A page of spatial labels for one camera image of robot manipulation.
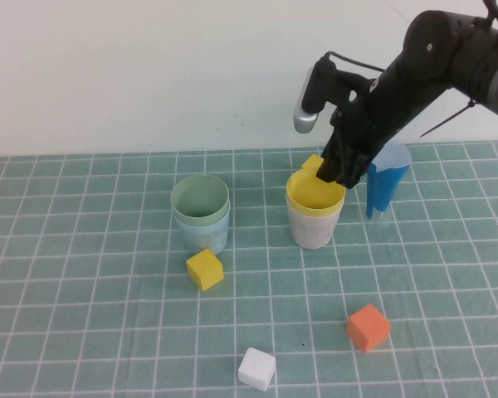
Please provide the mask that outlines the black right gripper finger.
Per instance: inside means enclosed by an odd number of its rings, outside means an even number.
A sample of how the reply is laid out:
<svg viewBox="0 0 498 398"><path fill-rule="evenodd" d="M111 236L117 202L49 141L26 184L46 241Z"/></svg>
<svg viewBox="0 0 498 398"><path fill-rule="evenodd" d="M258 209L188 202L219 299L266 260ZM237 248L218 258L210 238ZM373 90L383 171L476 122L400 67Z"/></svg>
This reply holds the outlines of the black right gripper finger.
<svg viewBox="0 0 498 398"><path fill-rule="evenodd" d="M343 187L355 187L369 170L370 161L366 158L339 161L339 171L335 181Z"/></svg>
<svg viewBox="0 0 498 398"><path fill-rule="evenodd" d="M342 180L342 163L341 157L330 156L326 154L322 157L322 163L320 164L316 176L327 183L336 182L341 183Z"/></svg>

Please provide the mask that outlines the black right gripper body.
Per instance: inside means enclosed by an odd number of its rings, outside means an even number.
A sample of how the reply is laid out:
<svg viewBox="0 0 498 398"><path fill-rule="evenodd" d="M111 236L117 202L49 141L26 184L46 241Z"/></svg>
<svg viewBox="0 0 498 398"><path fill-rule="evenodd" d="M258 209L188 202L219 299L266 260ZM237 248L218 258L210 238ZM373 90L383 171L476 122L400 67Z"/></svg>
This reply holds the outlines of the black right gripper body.
<svg viewBox="0 0 498 398"><path fill-rule="evenodd" d="M332 81L324 102L336 106L326 162L370 162L403 126L401 81Z"/></svg>

